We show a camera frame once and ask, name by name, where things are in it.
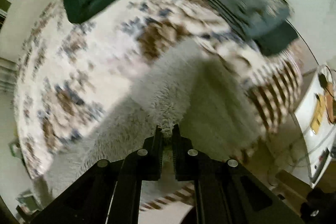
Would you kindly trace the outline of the grey fleece pants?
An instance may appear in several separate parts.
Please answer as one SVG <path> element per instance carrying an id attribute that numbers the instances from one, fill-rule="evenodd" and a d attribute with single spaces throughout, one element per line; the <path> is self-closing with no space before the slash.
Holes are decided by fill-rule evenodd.
<path id="1" fill-rule="evenodd" d="M 93 134 L 57 155 L 50 170 L 33 181 L 37 203 L 48 206 L 100 159 L 116 161 L 163 133 L 159 181 L 144 182 L 141 203 L 182 189 L 174 179 L 171 136 L 175 125 L 194 147 L 213 159 L 244 161 L 262 135 L 255 111 L 240 85 L 239 73 L 251 68 L 257 52 L 233 41 L 186 39 L 170 48 L 137 79 L 130 93 Z"/>

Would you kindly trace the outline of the white side table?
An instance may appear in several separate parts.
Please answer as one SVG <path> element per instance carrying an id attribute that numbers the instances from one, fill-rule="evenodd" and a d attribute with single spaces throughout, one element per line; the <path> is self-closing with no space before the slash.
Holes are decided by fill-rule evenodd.
<path id="1" fill-rule="evenodd" d="M 333 159 L 335 123 L 331 121 L 331 108 L 335 99 L 335 80 L 326 64 L 317 67 L 310 77 L 310 84 L 294 112 L 303 134 L 305 151 L 295 161 L 293 172 L 307 171 L 297 177 L 314 188 Z"/>

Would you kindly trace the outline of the floral bed blanket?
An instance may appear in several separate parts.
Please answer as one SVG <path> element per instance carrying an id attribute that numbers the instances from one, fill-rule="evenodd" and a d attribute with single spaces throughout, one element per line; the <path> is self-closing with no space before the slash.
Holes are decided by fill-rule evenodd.
<path id="1" fill-rule="evenodd" d="M 296 41 L 266 57 L 205 0 L 117 0 L 82 24 L 71 23 L 63 0 L 55 0 L 23 43 L 15 87 L 15 120 L 32 184 L 57 155 L 88 139 L 135 81 L 186 39 L 233 41 L 257 52 L 239 81 L 262 131 L 258 142 L 276 133 L 301 93 Z"/>

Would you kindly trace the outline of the dark folded clothes stack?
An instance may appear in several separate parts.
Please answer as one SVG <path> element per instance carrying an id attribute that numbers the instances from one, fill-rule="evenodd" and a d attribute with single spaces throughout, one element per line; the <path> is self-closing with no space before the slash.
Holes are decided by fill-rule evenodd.
<path id="1" fill-rule="evenodd" d="M 286 0 L 205 0 L 242 40 L 254 41 L 264 56 L 287 49 L 297 31 L 288 23 Z"/>

